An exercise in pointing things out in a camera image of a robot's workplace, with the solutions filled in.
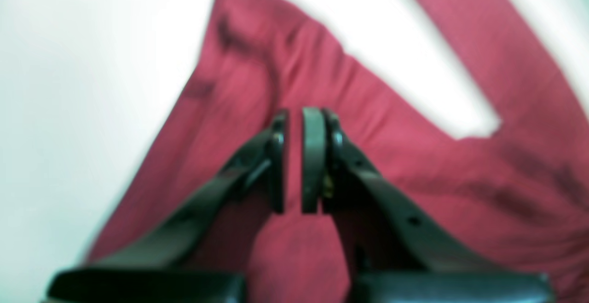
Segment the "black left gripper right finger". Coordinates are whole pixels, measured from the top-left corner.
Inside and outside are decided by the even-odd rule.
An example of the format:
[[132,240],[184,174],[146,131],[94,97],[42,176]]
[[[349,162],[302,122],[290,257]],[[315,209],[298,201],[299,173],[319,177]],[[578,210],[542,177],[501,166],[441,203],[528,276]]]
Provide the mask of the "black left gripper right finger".
[[302,110],[301,210],[336,224],[350,303],[553,303],[545,274],[478,255],[390,184],[328,109]]

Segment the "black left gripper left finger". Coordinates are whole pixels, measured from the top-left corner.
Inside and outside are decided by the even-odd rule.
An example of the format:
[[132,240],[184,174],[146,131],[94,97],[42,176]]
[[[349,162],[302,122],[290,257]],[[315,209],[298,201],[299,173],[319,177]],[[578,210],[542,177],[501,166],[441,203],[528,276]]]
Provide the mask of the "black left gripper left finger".
[[266,183],[269,208],[284,211],[288,112],[243,144],[217,175],[168,219],[126,248],[84,267],[57,273],[48,303],[244,303],[246,282],[231,272],[182,271],[224,207]]

